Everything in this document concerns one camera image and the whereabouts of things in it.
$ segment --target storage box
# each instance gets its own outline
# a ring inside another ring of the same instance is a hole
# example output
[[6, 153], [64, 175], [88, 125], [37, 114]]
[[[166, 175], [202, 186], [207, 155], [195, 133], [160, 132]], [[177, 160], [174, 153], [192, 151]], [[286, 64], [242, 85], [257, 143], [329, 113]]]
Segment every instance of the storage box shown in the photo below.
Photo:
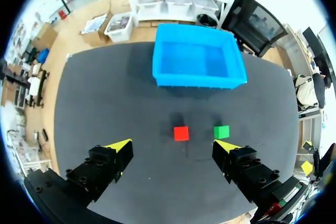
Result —
[[168, 5], [168, 13], [174, 15], [187, 15], [192, 0], [165, 0]]
[[35, 38], [31, 41], [32, 46], [42, 51], [46, 48], [50, 49], [57, 37], [57, 32], [51, 24], [44, 23], [37, 32]]
[[[109, 30], [113, 24], [115, 24], [118, 20], [122, 20], [122, 18], [129, 18], [124, 28]], [[113, 42], [122, 42], [127, 41], [131, 38], [132, 31], [133, 31], [133, 16], [131, 12], [128, 12], [128, 13], [115, 14], [110, 19], [104, 33], [107, 36], [109, 36]]]
[[219, 10], [213, 0], [193, 0], [194, 14], [197, 17], [199, 14], [207, 14], [210, 17], [215, 16], [215, 12]]
[[104, 34], [104, 31], [112, 16], [110, 12], [107, 12], [87, 21], [84, 29], [80, 32], [83, 40], [93, 47], [105, 45], [109, 37]]
[[247, 82], [234, 36], [202, 26], [159, 25], [152, 69], [158, 86], [233, 89]]
[[160, 14], [162, 1], [161, 0], [139, 0], [138, 6], [141, 15], [151, 16]]

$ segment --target white wall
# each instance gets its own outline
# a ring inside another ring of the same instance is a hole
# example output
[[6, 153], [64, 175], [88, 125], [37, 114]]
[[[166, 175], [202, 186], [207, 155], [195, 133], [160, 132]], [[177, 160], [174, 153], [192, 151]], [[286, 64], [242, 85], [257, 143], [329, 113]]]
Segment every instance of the white wall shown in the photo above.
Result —
[[326, 24], [327, 14], [319, 0], [257, 0], [282, 23], [289, 24], [294, 31], [308, 26], [317, 34]]

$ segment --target plastic container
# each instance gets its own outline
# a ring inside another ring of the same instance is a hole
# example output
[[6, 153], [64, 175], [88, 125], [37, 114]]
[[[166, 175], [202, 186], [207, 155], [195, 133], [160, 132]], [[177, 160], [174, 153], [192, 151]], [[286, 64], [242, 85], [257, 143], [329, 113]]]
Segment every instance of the plastic container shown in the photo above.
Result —
[[207, 14], [210, 17], [215, 16], [215, 12], [219, 10], [213, 0], [193, 0], [195, 16], [199, 14]]
[[247, 82], [234, 36], [202, 26], [159, 25], [152, 71], [158, 86], [233, 89]]
[[138, 6], [142, 15], [150, 16], [160, 14], [161, 0], [139, 0]]
[[[110, 26], [123, 17], [129, 17], [129, 20], [124, 28], [109, 31]], [[131, 38], [133, 30], [133, 16], [132, 13], [119, 13], [115, 14], [109, 21], [104, 34], [109, 36], [113, 42], [127, 41]]]
[[165, 0], [168, 5], [169, 14], [187, 15], [190, 6], [193, 4], [192, 0]]

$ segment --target black table surface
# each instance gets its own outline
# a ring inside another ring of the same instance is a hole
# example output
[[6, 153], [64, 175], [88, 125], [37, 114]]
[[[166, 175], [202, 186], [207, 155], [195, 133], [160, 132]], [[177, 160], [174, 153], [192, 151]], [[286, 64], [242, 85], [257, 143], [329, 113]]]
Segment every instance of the black table surface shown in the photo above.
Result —
[[[64, 67], [55, 108], [61, 176], [97, 144], [133, 139], [134, 158], [89, 209], [122, 223], [220, 223], [255, 208], [211, 158], [213, 126], [230, 126], [232, 144], [249, 145], [288, 179], [298, 145], [298, 114], [286, 69], [242, 54], [248, 83], [234, 90], [157, 87], [154, 43], [83, 51]], [[188, 142], [175, 142], [181, 119]]]

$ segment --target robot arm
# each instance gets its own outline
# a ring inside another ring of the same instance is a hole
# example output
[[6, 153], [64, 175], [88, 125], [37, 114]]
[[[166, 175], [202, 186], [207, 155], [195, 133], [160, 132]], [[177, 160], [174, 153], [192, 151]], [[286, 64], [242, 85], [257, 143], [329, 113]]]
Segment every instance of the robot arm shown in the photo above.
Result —
[[67, 169], [67, 180], [53, 170], [36, 170], [24, 180], [34, 204], [51, 223], [119, 223], [87, 206], [97, 201], [108, 185], [117, 182], [133, 158], [132, 140], [89, 150], [75, 169]]

